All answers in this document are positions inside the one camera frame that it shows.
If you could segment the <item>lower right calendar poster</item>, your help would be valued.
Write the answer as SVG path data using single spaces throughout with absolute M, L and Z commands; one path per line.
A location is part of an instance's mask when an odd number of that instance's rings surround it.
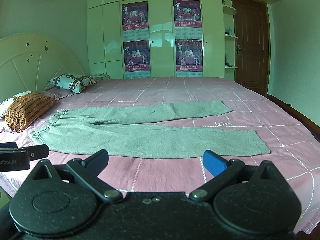
M 176 71 L 203 72 L 202 40 L 176 40 Z

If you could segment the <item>grey-green sweatpants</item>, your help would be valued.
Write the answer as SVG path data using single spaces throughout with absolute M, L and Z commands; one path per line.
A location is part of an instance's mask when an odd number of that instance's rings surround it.
M 206 150 L 221 156 L 250 157 L 270 149 L 249 130 L 171 127 L 166 121 L 229 113 L 221 101 L 153 106 L 86 107 L 58 111 L 30 139 L 50 150 L 91 155 L 105 149 L 112 156 L 146 159 L 199 157 Z

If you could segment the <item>white patterned pillow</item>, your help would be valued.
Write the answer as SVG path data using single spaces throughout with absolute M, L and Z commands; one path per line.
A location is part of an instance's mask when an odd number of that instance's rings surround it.
M 79 94 L 87 87 L 96 83 L 92 78 L 75 73 L 65 73 L 56 76 L 48 82 L 59 89 L 65 89 L 72 93 Z

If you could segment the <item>cream built-in wardrobe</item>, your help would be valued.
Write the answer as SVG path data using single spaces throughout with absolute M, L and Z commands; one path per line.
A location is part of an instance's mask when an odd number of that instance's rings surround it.
M 123 31 L 122 5 L 148 3 L 148 29 Z M 222 0 L 201 3 L 201 28 L 175 27 L 173 0 L 87 0 L 87 45 L 91 74 L 113 79 L 224 77 L 225 33 Z M 257 0 L 272 4 L 280 0 Z M 125 72 L 124 42 L 149 40 L 150 71 Z M 203 72 L 176 71 L 176 40 L 202 40 Z

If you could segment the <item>pink checked bed sheet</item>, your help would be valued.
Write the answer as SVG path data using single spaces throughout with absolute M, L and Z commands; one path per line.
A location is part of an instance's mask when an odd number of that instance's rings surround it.
M 64 164 L 105 149 L 99 178 L 123 193 L 186 192 L 212 179 L 203 153 L 247 165 L 269 160 L 302 205 L 296 231 L 319 223 L 319 142 L 275 103 L 223 78 L 102 80 L 63 94 L 22 132 L 1 121 L 1 142 L 46 144 Z

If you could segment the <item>orange striped pillow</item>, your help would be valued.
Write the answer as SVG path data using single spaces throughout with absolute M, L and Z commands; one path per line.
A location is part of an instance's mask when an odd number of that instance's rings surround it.
M 28 93 L 10 104 L 4 120 L 11 130 L 22 132 L 56 104 L 54 98 L 42 93 Z

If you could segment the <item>cream arched headboard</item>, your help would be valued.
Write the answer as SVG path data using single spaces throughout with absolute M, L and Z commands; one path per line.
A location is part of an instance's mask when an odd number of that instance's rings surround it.
M 42 92 L 64 73 L 84 75 L 75 56 L 59 41 L 37 33 L 1 39 L 1 101 L 17 93 Z

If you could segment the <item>upper right calendar poster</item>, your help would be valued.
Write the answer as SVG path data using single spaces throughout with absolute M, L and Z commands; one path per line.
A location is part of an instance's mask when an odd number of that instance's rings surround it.
M 201 28 L 201 3 L 196 0 L 173 0 L 175 27 Z

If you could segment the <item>dark brown wooden door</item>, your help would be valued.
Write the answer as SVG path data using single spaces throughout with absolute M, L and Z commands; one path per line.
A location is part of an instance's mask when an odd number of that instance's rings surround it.
M 267 5 L 256 0 L 232 0 L 236 44 L 235 81 L 262 96 L 270 70 L 270 26 Z M 237 54 L 240 45 L 245 50 Z

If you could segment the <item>lower left calendar poster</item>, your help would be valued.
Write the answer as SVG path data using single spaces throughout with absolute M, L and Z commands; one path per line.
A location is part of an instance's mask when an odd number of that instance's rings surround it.
M 124 42 L 125 72 L 150 71 L 149 40 Z

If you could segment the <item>white pillow under orange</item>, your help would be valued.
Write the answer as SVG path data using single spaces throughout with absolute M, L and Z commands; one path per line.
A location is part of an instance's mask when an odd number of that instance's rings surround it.
M 31 93 L 31 91 L 26 91 L 26 92 L 22 92 L 22 93 L 18 93 L 14 96 L 12 96 L 11 98 L 8 98 L 6 100 L 4 100 L 3 102 L 1 102 L 0 104 L 0 118 L 1 119 L 4 119 L 5 117 L 5 114 L 6 114 L 6 111 L 7 109 L 9 108 L 9 106 L 15 102 L 17 99 L 19 99 L 20 97 L 24 96 L 24 95 L 27 95 Z

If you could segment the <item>rounded corner shelves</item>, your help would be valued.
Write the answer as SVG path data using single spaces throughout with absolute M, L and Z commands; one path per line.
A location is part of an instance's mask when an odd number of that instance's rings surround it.
M 224 33 L 225 33 L 225 69 L 237 69 L 236 66 L 236 44 L 238 37 L 235 34 L 234 16 L 236 9 L 227 5 L 222 0 Z

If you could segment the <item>upper left calendar poster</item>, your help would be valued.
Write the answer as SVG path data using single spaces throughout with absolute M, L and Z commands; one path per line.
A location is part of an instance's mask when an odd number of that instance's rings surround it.
M 148 29 L 148 3 L 147 1 L 127 3 L 122 6 L 123 31 Z

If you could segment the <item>calendar poster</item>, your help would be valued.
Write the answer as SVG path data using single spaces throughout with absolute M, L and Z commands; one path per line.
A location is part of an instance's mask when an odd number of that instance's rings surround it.
M 148 3 L 147 1 L 127 3 L 122 6 L 123 31 L 148 29 Z
M 176 71 L 203 72 L 202 40 L 176 40 Z
M 201 3 L 196 0 L 173 0 L 175 27 L 201 28 Z
M 150 71 L 149 40 L 124 42 L 125 72 Z

